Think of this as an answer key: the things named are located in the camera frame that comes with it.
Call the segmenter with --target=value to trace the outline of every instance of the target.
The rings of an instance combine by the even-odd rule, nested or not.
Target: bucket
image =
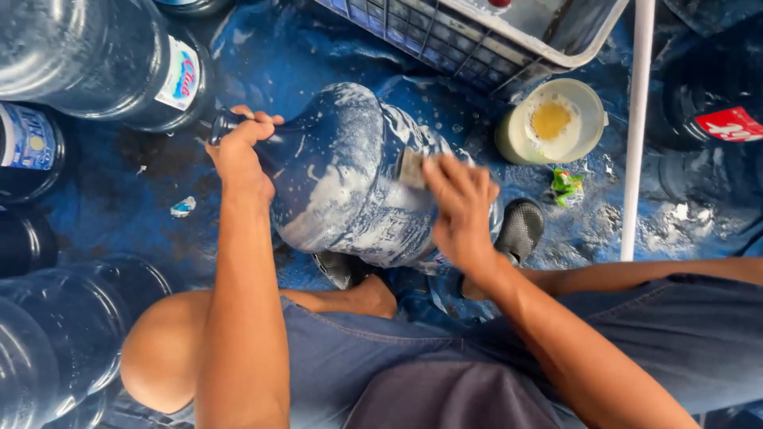
[[[590,86],[556,79],[536,88],[495,131],[501,155],[515,164],[570,163],[596,147],[607,114]]]

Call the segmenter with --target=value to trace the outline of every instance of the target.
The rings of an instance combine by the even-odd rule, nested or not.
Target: hand
[[[231,111],[246,115],[249,120],[242,122],[223,137],[219,147],[207,144],[207,153],[223,181],[224,191],[252,192],[262,197],[263,203],[268,207],[275,189],[268,176],[262,172],[259,158],[252,146],[258,140],[272,136],[275,130],[273,125],[283,124],[284,119],[278,115],[270,117],[261,111],[252,113],[244,105],[238,105]]]
[[[425,160],[422,172],[439,209],[432,231],[439,251],[468,277],[491,274],[500,254],[490,240],[490,206],[500,189],[488,170],[443,154]]]

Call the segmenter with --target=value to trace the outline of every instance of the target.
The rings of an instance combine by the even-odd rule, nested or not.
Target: jug label
[[[763,138],[763,125],[742,107],[697,116],[695,120],[703,130],[721,140],[744,143]]]
[[[199,62],[196,51],[169,37],[169,71],[156,100],[182,111],[188,110],[198,91]]]
[[[0,102],[5,150],[0,166],[50,169],[56,153],[53,128],[41,112]]]

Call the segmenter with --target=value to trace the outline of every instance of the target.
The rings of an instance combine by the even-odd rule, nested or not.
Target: green packet
[[[554,181],[551,190],[556,196],[556,203],[565,208],[575,207],[585,197],[583,176],[573,176],[564,169],[554,169]]]

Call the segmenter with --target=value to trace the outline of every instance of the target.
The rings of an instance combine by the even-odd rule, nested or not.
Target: yellow liquid
[[[533,112],[530,124],[538,138],[554,140],[570,123],[570,120],[570,112],[561,103],[544,102]]]

